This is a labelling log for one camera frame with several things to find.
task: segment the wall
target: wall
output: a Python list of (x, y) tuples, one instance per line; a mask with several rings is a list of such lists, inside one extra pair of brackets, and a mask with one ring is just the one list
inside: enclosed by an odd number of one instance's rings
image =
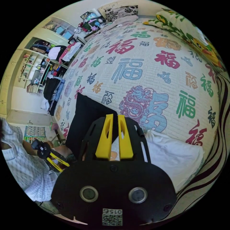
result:
[(26, 92), (26, 89), (14, 86), (12, 92), (11, 109), (20, 110), (31, 113), (47, 114), (41, 109), (43, 95), (37, 96)]
[(78, 24), (82, 22), (82, 19), (80, 18), (82, 14), (94, 8), (98, 9), (104, 5), (108, 5), (108, 7), (113, 5), (138, 5), (138, 14), (148, 16), (155, 16), (157, 12), (161, 11), (161, 7), (164, 7), (163, 5), (150, 0), (82, 0), (56, 11), (52, 16), (66, 20), (74, 26), (78, 26)]
[(77, 27), (78, 24), (83, 21), (80, 18), (80, 16), (84, 14), (86, 11), (89, 11), (94, 8), (97, 9), (111, 2), (115, 2), (115, 1), (113, 0), (94, 0), (94, 1), (93, 0), (82, 0), (82, 1), (75, 2), (71, 5), (66, 6), (65, 8), (62, 8), (56, 11), (55, 13), (52, 14), (52, 16), (61, 18)]

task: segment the poster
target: poster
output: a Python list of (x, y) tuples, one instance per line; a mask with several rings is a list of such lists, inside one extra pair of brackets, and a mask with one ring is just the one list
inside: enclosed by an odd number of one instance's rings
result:
[(45, 127), (26, 126), (24, 140), (31, 144), (36, 139), (46, 141)]

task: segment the dragon pattern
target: dragon pattern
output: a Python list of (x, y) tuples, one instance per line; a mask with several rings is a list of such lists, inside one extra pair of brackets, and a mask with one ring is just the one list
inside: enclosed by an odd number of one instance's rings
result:
[(162, 115), (168, 107), (168, 94), (157, 93), (152, 88), (142, 86), (132, 87), (119, 104), (120, 114), (130, 117), (145, 130), (162, 132), (167, 126), (167, 120)]

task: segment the qr code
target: qr code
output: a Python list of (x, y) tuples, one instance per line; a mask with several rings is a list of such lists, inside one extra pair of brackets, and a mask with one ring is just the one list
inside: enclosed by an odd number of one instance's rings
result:
[(122, 226), (121, 209), (103, 209), (102, 225), (104, 226)]

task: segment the pillow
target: pillow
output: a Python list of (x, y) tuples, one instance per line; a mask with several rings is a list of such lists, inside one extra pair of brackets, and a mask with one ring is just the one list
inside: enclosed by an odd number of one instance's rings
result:
[(176, 31), (172, 30), (172, 28), (168, 26), (168, 21), (163, 22), (163, 21), (159, 20), (157, 17), (155, 17), (154, 19), (150, 19), (148, 21), (143, 22), (143, 24), (144, 25), (156, 26), (158, 28), (167, 30), (168, 32), (172, 33), (173, 35), (175, 35), (179, 39), (183, 39), (182, 36), (179, 33), (177, 33)]
[(223, 68), (212, 45), (205, 39), (203, 33), (182, 15), (163, 10), (156, 14), (156, 17), (163, 23), (168, 24), (172, 30), (180, 34), (182, 38), (188, 41), (198, 52), (202, 53), (215, 66)]
[(82, 141), (91, 124), (100, 117), (105, 117), (107, 114), (114, 115), (112, 133), (113, 143), (118, 137), (117, 112), (87, 96), (80, 93), (77, 94), (75, 116), (70, 125), (65, 142), (65, 145), (73, 152), (77, 159), (80, 153)]
[(121, 6), (119, 8), (105, 9), (105, 19), (107, 22), (113, 22), (118, 18), (131, 15), (138, 15), (138, 6)]

